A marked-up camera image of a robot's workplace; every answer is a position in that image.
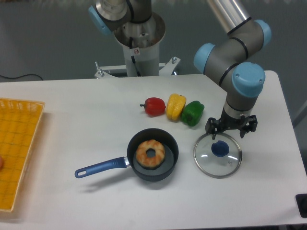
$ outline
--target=white table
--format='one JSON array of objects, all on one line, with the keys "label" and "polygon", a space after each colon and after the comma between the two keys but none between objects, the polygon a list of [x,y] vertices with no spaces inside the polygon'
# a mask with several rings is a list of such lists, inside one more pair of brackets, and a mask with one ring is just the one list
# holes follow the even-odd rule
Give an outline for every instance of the white table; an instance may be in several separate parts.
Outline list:
[{"label": "white table", "polygon": [[[0,213],[2,230],[197,229],[307,223],[295,195],[307,177],[276,73],[252,114],[255,133],[227,131],[243,151],[239,170],[214,179],[199,170],[193,146],[209,117],[219,118],[226,93],[203,75],[0,84],[0,97],[46,102],[15,211]],[[166,115],[150,118],[139,105],[167,103],[172,93],[205,105],[189,128]],[[132,168],[76,179],[75,170],[126,156],[130,139],[156,127],[169,132],[179,159],[166,179],[151,183]]]}]

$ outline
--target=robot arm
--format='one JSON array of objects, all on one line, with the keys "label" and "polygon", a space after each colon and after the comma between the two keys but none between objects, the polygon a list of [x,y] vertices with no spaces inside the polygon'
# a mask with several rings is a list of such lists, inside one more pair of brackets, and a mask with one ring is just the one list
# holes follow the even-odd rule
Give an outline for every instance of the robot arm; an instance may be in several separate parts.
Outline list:
[{"label": "robot arm", "polygon": [[123,48],[128,77],[159,75],[159,43],[165,23],[152,12],[151,0],[98,0],[89,14],[100,32],[114,31]]},{"label": "robot arm", "polygon": [[252,20],[238,0],[208,0],[229,40],[215,46],[204,44],[194,57],[196,68],[227,92],[221,118],[209,118],[206,133],[213,139],[228,129],[240,130],[241,138],[254,132],[257,118],[250,115],[265,81],[264,70],[244,62],[271,39],[270,27]]},{"label": "robot arm", "polygon": [[127,22],[148,21],[152,4],[151,0],[98,0],[88,11],[98,30],[108,35]]}]

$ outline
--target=yellow plastic basket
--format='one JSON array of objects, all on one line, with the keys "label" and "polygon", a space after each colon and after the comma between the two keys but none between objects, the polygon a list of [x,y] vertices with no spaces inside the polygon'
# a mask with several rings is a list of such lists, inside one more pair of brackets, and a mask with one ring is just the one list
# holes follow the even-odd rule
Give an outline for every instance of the yellow plastic basket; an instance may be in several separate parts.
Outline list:
[{"label": "yellow plastic basket", "polygon": [[0,98],[0,211],[13,211],[44,106],[44,102]]}]

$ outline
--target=pan handle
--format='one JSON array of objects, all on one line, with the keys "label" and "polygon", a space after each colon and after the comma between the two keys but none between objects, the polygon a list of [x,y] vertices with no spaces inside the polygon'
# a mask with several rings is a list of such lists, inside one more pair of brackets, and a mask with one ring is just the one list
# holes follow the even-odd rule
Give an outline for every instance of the pan handle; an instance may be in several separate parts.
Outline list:
[{"label": "pan handle", "polygon": [[127,157],[119,157],[98,164],[94,164],[91,166],[87,166],[85,168],[78,169],[75,171],[75,177],[82,178],[109,169],[127,168],[127,166],[130,166]]}]

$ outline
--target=black frying pan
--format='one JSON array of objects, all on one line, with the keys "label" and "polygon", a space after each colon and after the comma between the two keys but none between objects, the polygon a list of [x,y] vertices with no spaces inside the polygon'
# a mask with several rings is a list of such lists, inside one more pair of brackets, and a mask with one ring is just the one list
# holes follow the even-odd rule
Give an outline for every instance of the black frying pan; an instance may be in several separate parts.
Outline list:
[{"label": "black frying pan", "polygon": [[[136,161],[136,149],[147,140],[155,139],[161,142],[165,148],[165,160],[162,164],[154,169],[145,169]],[[149,128],[142,130],[134,135],[127,148],[127,157],[119,157],[102,163],[94,164],[75,172],[77,178],[82,178],[95,173],[114,168],[127,168],[131,166],[135,174],[147,181],[160,181],[165,179],[173,171],[178,160],[179,150],[175,139],[166,131],[158,128]]]}]

